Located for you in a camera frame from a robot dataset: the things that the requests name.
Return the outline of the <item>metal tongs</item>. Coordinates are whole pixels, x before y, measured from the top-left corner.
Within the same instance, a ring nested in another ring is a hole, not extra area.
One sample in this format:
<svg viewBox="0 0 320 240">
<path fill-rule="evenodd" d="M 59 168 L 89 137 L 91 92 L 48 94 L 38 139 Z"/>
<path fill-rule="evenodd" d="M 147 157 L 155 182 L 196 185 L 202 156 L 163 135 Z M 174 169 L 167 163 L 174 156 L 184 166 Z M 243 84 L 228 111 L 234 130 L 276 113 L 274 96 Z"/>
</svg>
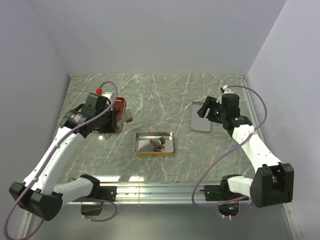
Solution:
<svg viewBox="0 0 320 240">
<path fill-rule="evenodd" d="M 130 123 L 133 121 L 133 115 L 130 109 L 127 109 L 123 112 L 120 120 L 117 122 L 118 130 L 115 133 L 104 133 L 103 137 L 105 140 L 111 138 L 112 135 L 118 134 L 121 132 L 124 123 Z"/>
</svg>

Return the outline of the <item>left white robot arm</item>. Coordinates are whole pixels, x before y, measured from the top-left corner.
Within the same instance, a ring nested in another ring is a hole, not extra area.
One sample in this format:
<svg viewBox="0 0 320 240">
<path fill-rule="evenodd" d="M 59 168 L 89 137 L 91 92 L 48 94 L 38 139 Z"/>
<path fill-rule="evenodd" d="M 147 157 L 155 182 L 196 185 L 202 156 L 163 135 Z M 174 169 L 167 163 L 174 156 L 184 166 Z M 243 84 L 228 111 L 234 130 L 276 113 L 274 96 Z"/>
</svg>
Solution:
<svg viewBox="0 0 320 240">
<path fill-rule="evenodd" d="M 115 133 L 116 96 L 89 93 L 85 103 L 66 112 L 57 133 L 34 170 L 22 181 L 13 182 L 9 193 L 18 206 L 45 221 L 52 220 L 61 208 L 79 198 L 89 201 L 102 198 L 100 181 L 82 174 L 74 182 L 57 185 L 63 168 L 72 154 L 91 133 Z"/>
</svg>

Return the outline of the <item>brown oval chocolate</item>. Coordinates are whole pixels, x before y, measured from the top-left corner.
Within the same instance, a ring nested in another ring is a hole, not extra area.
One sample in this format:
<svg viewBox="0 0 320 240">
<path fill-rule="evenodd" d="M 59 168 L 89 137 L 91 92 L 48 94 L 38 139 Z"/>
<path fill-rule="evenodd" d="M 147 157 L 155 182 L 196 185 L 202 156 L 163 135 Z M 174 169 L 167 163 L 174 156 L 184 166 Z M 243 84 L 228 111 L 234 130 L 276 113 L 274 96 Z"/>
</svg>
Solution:
<svg viewBox="0 0 320 240">
<path fill-rule="evenodd" d="M 151 139 L 151 140 L 149 141 L 149 143 L 150 143 L 150 145 L 152 145 L 152 146 L 155 146 L 155 145 L 156 145 L 156 141 L 153 140 L 153 139 Z"/>
</svg>

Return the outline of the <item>dark cube chocolate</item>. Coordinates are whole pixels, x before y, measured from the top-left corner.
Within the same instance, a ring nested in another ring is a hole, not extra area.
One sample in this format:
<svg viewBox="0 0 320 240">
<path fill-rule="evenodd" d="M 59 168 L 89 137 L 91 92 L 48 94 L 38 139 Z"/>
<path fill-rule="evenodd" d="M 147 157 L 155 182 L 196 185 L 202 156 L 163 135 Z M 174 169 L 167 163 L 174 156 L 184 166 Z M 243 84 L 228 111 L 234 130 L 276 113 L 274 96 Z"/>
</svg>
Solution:
<svg viewBox="0 0 320 240">
<path fill-rule="evenodd" d="M 166 139 L 164 137 L 159 138 L 159 140 L 162 145 L 166 142 Z"/>
</svg>

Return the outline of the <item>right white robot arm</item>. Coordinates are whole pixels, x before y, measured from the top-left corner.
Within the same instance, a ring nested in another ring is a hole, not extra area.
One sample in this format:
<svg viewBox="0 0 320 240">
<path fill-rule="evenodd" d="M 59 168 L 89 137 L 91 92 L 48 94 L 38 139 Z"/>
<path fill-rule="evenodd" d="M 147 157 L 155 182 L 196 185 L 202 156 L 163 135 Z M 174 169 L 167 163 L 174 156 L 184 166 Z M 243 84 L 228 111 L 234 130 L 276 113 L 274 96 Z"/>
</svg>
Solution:
<svg viewBox="0 0 320 240">
<path fill-rule="evenodd" d="M 200 118 L 221 124 L 242 148 L 251 162 L 255 175 L 224 176 L 220 194 L 225 200 L 245 196 L 258 207 L 290 203 L 294 191 L 294 168 L 282 163 L 256 134 L 247 116 L 241 115 L 240 98 L 235 93 L 224 93 L 219 98 L 208 96 L 197 111 Z"/>
</svg>

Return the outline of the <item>dark square chocolate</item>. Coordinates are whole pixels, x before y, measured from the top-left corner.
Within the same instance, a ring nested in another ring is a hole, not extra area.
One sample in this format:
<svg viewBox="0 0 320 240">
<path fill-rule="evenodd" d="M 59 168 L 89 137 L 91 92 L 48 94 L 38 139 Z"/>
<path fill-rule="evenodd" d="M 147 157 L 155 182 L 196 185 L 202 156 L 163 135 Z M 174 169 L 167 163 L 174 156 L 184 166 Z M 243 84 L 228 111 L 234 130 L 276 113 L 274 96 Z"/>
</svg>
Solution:
<svg viewBox="0 0 320 240">
<path fill-rule="evenodd" d="M 161 150 L 160 150 L 158 147 L 154 147 L 154 148 L 153 148 L 153 151 L 154 151 L 154 152 L 161 152 Z"/>
</svg>

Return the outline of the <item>round brown chocolate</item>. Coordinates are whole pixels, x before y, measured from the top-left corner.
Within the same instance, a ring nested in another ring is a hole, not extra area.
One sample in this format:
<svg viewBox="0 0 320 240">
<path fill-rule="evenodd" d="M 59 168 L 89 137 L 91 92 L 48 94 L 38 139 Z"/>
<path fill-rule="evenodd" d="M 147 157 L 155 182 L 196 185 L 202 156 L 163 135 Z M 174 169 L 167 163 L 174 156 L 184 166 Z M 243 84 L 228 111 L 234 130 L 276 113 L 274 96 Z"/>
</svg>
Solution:
<svg viewBox="0 0 320 240">
<path fill-rule="evenodd" d="M 165 151 L 165 147 L 162 144 L 158 145 L 157 147 L 161 152 Z"/>
</svg>

